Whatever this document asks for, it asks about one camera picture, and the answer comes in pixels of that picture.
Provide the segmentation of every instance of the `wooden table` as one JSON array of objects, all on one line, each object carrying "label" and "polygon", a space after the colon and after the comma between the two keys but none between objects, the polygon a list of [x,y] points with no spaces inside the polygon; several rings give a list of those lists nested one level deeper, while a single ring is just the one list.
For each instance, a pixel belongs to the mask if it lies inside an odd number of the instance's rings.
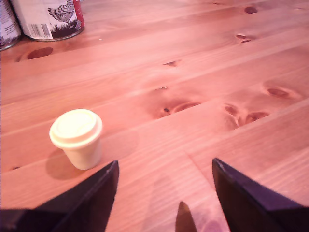
[{"label": "wooden table", "polygon": [[[211,160],[309,205],[308,0],[86,0],[85,31],[1,52],[1,206],[36,207],[119,160],[108,232],[228,231]],[[105,124],[101,164],[49,140],[75,108]]]}]

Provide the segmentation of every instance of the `cup lid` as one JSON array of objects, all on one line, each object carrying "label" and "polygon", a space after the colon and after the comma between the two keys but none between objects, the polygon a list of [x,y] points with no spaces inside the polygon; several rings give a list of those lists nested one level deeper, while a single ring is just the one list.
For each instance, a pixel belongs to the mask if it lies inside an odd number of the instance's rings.
[{"label": "cup lid", "polygon": [[101,134],[101,118],[90,110],[71,110],[52,124],[49,137],[59,148],[80,148],[95,141]]}]

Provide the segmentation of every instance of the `disposable cup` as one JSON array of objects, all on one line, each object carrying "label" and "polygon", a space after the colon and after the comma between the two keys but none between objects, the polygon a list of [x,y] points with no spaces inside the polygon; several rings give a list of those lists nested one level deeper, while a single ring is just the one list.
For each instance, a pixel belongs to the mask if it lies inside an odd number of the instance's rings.
[{"label": "disposable cup", "polygon": [[66,153],[78,169],[95,167],[102,157],[103,123],[90,110],[77,109],[64,113],[52,124],[49,137],[52,143]]}]

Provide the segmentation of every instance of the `metal can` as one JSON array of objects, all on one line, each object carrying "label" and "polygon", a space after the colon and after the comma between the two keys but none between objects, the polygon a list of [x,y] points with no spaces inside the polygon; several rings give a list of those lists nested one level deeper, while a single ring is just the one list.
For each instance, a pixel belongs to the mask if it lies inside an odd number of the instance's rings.
[{"label": "metal can", "polygon": [[8,0],[0,1],[0,22],[0,51],[3,51],[17,44],[21,37],[18,21]]},{"label": "metal can", "polygon": [[64,40],[84,29],[80,0],[11,1],[24,34],[34,40]]}]

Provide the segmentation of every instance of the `chicken illustration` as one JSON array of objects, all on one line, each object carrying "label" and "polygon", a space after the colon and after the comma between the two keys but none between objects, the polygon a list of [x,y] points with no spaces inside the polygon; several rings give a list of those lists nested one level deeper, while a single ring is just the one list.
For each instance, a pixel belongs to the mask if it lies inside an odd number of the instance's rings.
[{"label": "chicken illustration", "polygon": [[56,9],[48,8],[47,10],[54,19],[67,23],[71,27],[69,20],[72,18],[75,10],[73,0],[67,0],[66,5],[61,5]]}]

